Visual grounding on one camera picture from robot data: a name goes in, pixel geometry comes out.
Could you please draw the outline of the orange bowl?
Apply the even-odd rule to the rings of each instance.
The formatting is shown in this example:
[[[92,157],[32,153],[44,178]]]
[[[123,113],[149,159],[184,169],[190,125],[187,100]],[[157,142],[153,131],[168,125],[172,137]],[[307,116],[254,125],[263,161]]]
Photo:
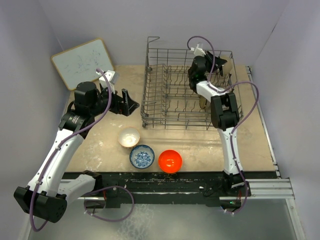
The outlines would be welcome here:
[[[173,149],[167,149],[159,155],[158,165],[163,172],[174,174],[181,169],[183,159],[179,152]]]

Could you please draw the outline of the grey wire dish rack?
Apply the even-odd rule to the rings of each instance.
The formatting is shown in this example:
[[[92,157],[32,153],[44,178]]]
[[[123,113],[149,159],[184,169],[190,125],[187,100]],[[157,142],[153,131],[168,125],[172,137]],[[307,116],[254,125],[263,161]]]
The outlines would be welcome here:
[[[215,128],[211,122],[211,107],[200,109],[199,95],[189,86],[188,70],[195,55],[190,49],[163,48],[159,37],[147,39],[145,74],[140,114],[142,126],[164,128]],[[231,51],[216,50],[216,55],[232,60],[233,69],[226,77],[210,72],[212,85],[233,92],[236,96],[240,120],[243,118],[237,72]]]

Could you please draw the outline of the black glossy bowl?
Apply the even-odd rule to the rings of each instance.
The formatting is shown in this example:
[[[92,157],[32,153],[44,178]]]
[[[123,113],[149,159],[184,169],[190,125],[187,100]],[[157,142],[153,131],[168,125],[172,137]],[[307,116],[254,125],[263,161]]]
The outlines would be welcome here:
[[[226,60],[226,62],[220,68],[220,75],[222,77],[227,77],[233,69],[232,60],[226,55],[222,55],[220,58]]]

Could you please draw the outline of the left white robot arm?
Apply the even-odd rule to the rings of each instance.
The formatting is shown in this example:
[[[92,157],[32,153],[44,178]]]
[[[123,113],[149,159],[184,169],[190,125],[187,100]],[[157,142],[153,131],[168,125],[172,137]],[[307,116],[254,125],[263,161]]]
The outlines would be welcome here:
[[[66,186],[61,186],[71,158],[87,137],[90,129],[98,123],[95,118],[103,118],[107,112],[131,115],[139,103],[134,101],[126,89],[121,95],[112,91],[111,84],[97,87],[86,81],[77,85],[67,112],[58,126],[54,143],[36,175],[26,187],[17,187],[13,196],[22,210],[29,215],[31,228],[38,232],[34,218],[46,223],[58,222],[67,206],[83,195],[98,196],[103,189],[101,174],[83,171]]]

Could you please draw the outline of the blue white patterned bowl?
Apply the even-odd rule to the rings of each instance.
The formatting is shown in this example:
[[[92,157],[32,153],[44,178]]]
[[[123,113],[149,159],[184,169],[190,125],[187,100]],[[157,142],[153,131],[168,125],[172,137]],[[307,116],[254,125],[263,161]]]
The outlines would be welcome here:
[[[133,167],[139,170],[147,169],[155,160],[153,149],[145,144],[135,146],[130,154],[129,161]]]

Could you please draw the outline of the brown rimmed cream bowl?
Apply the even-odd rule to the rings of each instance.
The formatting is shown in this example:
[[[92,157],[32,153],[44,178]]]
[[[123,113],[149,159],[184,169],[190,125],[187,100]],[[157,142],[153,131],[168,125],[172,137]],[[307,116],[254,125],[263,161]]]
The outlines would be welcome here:
[[[199,99],[199,107],[201,110],[207,110],[210,108],[211,103],[204,96],[199,95],[198,99]]]

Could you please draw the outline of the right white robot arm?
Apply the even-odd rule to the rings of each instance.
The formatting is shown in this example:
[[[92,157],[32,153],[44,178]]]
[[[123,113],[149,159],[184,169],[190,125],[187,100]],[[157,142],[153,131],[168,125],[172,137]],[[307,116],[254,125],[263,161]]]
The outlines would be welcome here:
[[[240,123],[237,99],[232,91],[211,84],[211,77],[207,73],[215,68],[215,59],[209,51],[195,54],[188,69],[189,87],[210,103],[210,119],[213,127],[218,130],[222,143],[223,192],[233,196],[242,191],[247,197],[249,184],[245,179],[237,144],[237,127]]]

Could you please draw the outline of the beige white bowl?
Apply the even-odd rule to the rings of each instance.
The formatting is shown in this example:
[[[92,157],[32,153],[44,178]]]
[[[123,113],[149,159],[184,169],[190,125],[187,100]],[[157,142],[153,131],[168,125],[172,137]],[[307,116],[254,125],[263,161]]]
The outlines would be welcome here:
[[[134,127],[126,127],[118,134],[118,142],[124,148],[135,147],[141,139],[139,131]]]

